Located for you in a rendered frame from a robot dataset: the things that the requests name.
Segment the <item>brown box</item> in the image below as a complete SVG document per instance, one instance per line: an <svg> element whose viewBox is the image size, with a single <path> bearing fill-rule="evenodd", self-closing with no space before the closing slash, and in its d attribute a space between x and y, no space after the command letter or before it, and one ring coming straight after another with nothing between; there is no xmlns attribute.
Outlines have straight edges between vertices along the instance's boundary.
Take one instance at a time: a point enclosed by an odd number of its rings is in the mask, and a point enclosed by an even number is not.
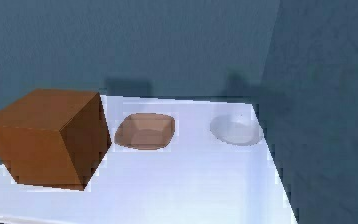
<svg viewBox="0 0 358 224"><path fill-rule="evenodd" d="M82 191L110 146L97 92L37 89L0 110L0 159L18 184Z"/></svg>

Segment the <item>brown square bowl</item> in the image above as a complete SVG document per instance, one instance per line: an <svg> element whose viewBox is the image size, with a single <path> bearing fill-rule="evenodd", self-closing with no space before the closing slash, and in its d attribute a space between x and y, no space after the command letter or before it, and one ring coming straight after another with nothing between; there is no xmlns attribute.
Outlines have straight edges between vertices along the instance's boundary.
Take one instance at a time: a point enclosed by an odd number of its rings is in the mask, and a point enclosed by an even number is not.
<svg viewBox="0 0 358 224"><path fill-rule="evenodd" d="M117 128L116 144L137 149L157 150L166 147L175 133L175 119L157 113L134 113L127 116Z"/></svg>

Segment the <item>white table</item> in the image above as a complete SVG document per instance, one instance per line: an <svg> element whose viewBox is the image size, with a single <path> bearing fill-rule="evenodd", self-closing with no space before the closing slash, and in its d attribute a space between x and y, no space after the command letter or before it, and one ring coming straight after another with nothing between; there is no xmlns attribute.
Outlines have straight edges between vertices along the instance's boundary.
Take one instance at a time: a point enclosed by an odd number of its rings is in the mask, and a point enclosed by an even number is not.
<svg viewBox="0 0 358 224"><path fill-rule="evenodd" d="M3 224L297 224L267 143L234 146L211 121L255 120L249 104L106 96L110 130L133 113L175 120L159 150L113 145L83 191L17 184L0 166Z"/></svg>

